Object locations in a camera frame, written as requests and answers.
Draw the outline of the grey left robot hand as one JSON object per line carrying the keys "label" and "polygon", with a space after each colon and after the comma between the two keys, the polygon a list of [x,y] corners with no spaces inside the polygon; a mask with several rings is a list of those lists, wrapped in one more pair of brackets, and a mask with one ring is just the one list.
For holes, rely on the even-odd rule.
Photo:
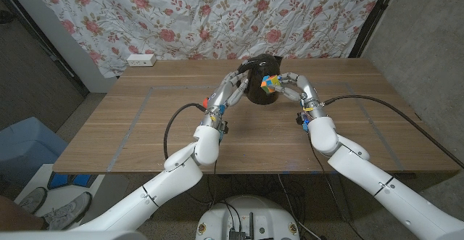
{"label": "grey left robot hand", "polygon": [[227,74],[207,99],[207,106],[200,125],[218,129],[225,111],[237,104],[247,88],[247,73],[238,71]]}

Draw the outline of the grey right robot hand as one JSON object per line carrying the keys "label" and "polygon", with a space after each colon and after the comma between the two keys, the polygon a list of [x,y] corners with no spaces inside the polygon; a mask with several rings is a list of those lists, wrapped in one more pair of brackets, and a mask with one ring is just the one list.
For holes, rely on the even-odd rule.
{"label": "grey right robot hand", "polygon": [[299,102],[302,109],[311,118],[327,117],[320,103],[319,96],[313,85],[303,75],[284,73],[278,76],[279,86],[275,90],[287,99]]}

